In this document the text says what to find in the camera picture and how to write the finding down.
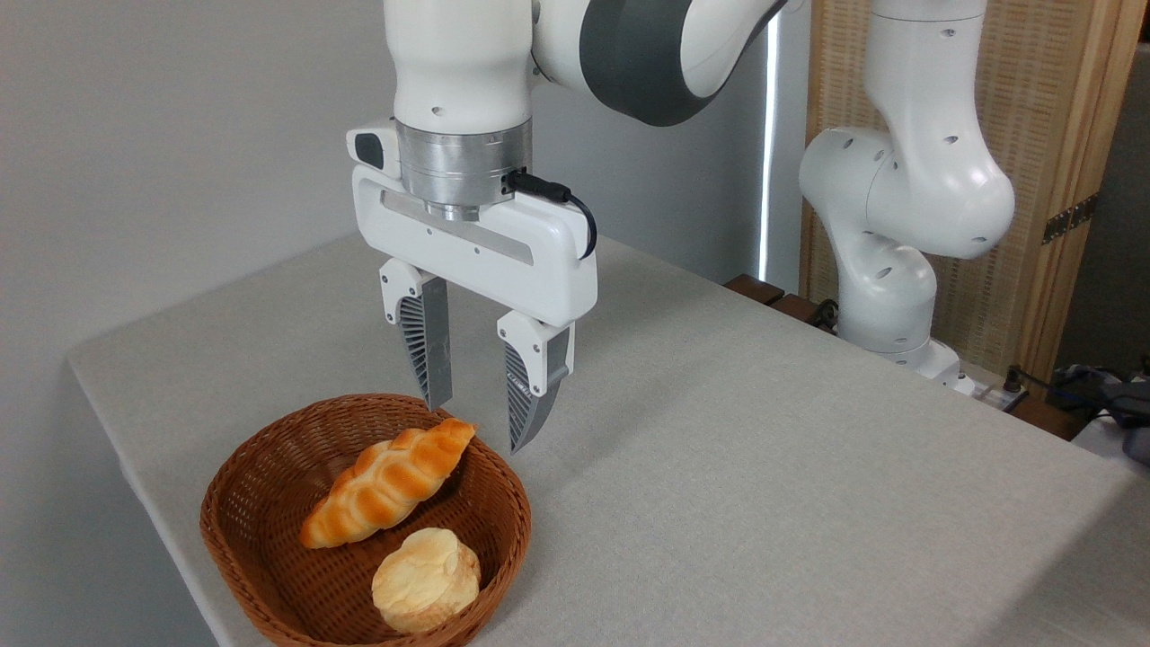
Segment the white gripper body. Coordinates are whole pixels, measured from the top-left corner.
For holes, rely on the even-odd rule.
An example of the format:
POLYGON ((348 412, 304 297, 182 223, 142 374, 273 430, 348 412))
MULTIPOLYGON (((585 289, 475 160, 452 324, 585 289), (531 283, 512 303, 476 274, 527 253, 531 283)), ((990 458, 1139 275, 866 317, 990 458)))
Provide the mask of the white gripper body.
POLYGON ((381 253, 555 328, 597 302, 597 259, 577 208, 518 193, 476 222, 448 221, 370 165, 354 167, 352 188, 358 230, 381 253))

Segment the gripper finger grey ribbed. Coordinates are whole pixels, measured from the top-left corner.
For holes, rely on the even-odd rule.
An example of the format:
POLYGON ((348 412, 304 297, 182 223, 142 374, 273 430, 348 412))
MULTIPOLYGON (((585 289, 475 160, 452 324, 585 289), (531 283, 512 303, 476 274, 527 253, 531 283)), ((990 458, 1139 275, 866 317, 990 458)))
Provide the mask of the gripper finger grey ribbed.
POLYGON ((549 418, 560 385, 572 373, 574 328, 554 328, 509 311, 498 319, 504 342, 509 450, 538 434, 549 418))
POLYGON ((453 396, 448 284, 400 259, 379 269, 385 319, 399 329, 420 394, 436 410, 453 396))

